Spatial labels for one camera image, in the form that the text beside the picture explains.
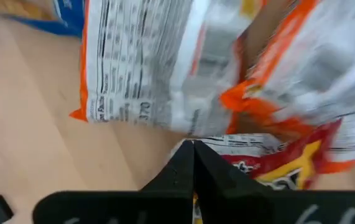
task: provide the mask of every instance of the plastic packaging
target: plastic packaging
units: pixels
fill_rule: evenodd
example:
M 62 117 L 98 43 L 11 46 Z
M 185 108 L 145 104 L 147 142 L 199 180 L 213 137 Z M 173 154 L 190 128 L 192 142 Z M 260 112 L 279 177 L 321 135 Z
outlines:
M 328 162 L 328 149 L 341 120 L 320 126 L 309 136 L 281 142 L 270 134 L 235 134 L 200 139 L 250 178 L 273 190 L 309 189 Z M 201 223 L 194 197 L 193 223 Z
M 260 1 L 86 3 L 81 109 L 73 117 L 196 136 L 226 133 L 232 112 L 219 96 L 237 83 L 233 43 Z
M 293 136 L 344 117 L 325 172 L 355 164 L 355 1 L 299 1 L 247 80 L 222 100 Z
M 0 14 L 54 34 L 81 37 L 83 6 L 83 0 L 0 0 Z

